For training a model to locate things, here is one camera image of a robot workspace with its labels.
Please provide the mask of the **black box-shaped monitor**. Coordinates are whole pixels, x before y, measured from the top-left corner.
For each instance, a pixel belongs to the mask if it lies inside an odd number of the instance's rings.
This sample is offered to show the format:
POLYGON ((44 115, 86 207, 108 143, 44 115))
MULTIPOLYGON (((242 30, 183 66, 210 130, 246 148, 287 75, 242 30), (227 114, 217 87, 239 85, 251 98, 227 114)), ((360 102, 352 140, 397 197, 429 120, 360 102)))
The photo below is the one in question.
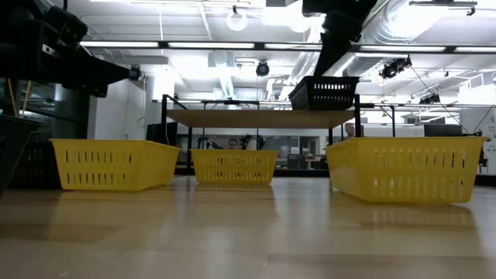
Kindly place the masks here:
POLYGON ((177 145, 177 122, 165 124, 149 124, 146 129, 146 140, 170 146, 177 145))

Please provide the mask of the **black plastic basket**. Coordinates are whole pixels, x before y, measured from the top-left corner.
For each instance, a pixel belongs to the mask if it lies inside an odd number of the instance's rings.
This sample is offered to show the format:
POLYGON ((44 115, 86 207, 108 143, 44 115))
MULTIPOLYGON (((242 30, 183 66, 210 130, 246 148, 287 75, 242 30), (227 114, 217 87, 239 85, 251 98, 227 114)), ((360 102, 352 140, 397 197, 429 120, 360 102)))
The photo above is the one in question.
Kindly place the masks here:
POLYGON ((288 95, 293 110, 346 110, 353 105, 358 77, 304 77, 288 95))
POLYGON ((61 189, 52 143, 26 144, 8 189, 61 189))
POLYGON ((31 133, 42 125, 32 120, 0 115, 0 197, 9 185, 31 133))

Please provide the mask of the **silver ventilation duct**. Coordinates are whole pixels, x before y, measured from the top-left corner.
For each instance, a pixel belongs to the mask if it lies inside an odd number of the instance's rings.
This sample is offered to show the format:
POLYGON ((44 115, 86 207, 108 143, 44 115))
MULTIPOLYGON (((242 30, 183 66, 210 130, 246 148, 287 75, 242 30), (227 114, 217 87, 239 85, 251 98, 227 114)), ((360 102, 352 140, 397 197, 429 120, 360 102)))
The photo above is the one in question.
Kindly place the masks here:
MULTIPOLYGON (((378 14, 364 27, 360 44, 408 44, 438 22, 447 8, 440 6, 410 5, 411 1, 389 0, 378 14)), ((381 57, 359 57, 346 54, 337 75, 361 77, 380 64, 381 57)))

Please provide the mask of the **yellow plastic basket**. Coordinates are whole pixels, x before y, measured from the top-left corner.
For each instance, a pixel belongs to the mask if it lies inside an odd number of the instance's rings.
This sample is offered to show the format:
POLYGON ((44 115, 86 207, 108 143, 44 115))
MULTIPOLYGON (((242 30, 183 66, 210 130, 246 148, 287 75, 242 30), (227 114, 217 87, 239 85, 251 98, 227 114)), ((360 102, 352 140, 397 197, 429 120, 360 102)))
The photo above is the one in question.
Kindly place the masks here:
POLYGON ((276 150, 191 151, 197 182, 201 184, 269 184, 276 150))
POLYGON ((61 187, 142 191, 168 184, 180 149, 146 140, 52 139, 61 187))
POLYGON ((487 137, 356 137, 325 153, 333 188, 366 202, 469 202, 487 137))

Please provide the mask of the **black background rack frame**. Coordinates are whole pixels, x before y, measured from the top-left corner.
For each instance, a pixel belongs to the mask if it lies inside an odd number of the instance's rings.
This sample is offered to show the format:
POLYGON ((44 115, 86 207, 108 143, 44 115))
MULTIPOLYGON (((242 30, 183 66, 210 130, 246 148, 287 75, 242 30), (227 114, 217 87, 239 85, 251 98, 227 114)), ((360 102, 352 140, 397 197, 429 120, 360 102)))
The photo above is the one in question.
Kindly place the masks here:
POLYGON ((362 102, 360 103, 360 109, 380 109, 383 113, 385 113, 391 119, 391 132, 392 136, 396 137, 396 104, 391 103, 371 103, 371 102, 362 102))

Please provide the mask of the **wooden shelf with black legs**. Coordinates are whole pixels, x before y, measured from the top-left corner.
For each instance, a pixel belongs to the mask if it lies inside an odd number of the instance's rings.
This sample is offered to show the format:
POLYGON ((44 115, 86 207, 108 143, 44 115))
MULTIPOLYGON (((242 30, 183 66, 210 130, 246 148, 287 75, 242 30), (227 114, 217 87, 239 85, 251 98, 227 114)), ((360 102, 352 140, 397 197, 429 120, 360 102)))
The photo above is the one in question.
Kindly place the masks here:
POLYGON ((160 122, 165 124, 168 119, 187 127, 187 160, 186 168, 177 172, 182 175, 193 175, 191 157, 192 137, 194 128, 237 128, 237 129, 327 129, 328 137, 332 138, 332 130, 343 125, 346 121, 355 121, 355 136, 362 136, 360 118, 360 96, 354 96, 354 110, 342 111, 308 111, 308 110, 279 110, 269 111, 260 108, 261 103, 245 101, 246 105, 255 105, 255 110, 190 110, 183 103, 170 95, 163 95, 160 104, 160 122))

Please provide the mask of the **long ceiling light bar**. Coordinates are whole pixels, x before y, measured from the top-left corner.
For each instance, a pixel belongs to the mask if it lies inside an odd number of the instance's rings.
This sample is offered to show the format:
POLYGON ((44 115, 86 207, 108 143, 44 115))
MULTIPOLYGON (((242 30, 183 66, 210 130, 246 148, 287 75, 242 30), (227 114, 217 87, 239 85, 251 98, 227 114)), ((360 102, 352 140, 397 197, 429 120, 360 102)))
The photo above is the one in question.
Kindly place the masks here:
MULTIPOLYGON (((83 47, 95 49, 150 49, 150 50, 256 50, 320 52, 321 43, 263 43, 263 42, 215 42, 215 41, 111 41, 91 40, 81 42, 83 47)), ((496 46, 475 45, 383 45, 352 44, 351 53, 442 53, 459 55, 496 54, 496 46)))

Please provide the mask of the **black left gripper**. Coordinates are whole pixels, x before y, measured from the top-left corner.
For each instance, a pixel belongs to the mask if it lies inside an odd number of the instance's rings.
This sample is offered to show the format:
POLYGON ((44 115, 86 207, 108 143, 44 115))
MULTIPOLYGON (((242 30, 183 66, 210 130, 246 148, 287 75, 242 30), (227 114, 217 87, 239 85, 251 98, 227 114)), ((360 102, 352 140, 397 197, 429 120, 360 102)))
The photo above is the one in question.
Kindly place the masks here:
POLYGON ((60 83, 97 98, 129 77, 129 68, 57 40, 37 0, 0 0, 0 78, 60 83))

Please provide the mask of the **grey computer monitor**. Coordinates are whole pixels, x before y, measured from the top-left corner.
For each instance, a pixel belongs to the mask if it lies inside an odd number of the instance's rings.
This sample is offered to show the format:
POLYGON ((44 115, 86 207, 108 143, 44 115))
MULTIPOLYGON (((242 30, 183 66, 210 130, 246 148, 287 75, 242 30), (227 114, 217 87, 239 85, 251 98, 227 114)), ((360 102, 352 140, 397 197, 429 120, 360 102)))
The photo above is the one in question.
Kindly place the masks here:
POLYGON ((425 124, 425 136, 440 137, 440 136, 462 136, 462 127, 459 125, 447 124, 425 124))

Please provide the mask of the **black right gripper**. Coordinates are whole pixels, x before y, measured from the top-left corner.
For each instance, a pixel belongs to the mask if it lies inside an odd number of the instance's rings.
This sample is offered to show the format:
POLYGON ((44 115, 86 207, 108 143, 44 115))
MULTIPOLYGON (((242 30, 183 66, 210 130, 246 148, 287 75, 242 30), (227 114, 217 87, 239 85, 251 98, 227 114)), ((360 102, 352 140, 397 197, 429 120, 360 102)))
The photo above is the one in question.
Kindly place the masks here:
POLYGON ((321 34, 322 49, 315 65, 314 77, 322 76, 350 49, 350 42, 361 38, 363 23, 377 0, 302 0, 304 16, 327 14, 321 34))

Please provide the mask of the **round white pendant lamp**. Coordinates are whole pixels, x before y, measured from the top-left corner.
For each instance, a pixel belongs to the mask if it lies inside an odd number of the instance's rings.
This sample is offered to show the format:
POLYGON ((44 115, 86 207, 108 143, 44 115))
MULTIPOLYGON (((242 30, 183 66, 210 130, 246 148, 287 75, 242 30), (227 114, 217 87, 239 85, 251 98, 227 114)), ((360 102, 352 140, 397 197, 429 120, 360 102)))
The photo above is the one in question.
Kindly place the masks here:
POLYGON ((232 31, 240 32, 243 31, 248 24, 248 17, 245 12, 238 9, 236 5, 233 5, 231 11, 226 17, 226 25, 232 31))

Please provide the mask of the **black aluminium table frame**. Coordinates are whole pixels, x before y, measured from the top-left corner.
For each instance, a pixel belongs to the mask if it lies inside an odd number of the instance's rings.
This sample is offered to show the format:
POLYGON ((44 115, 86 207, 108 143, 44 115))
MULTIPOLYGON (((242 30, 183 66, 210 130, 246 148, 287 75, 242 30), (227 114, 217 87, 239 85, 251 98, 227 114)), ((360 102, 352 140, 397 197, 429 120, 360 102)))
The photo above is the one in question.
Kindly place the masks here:
MULTIPOLYGON (((175 175, 195 176, 194 169, 176 168, 175 175)), ((275 169, 274 177, 330 177, 328 170, 292 170, 292 169, 275 169)))

